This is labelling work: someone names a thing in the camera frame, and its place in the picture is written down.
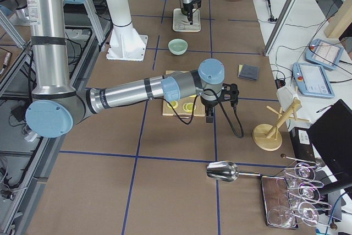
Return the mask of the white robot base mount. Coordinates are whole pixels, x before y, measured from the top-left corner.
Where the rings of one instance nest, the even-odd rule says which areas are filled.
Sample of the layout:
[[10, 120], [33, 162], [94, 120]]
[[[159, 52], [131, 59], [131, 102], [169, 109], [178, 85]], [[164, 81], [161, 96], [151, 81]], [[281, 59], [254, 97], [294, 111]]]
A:
[[107, 59], [143, 61], [148, 36], [140, 35], [133, 26], [128, 0], [106, 0], [113, 30]]

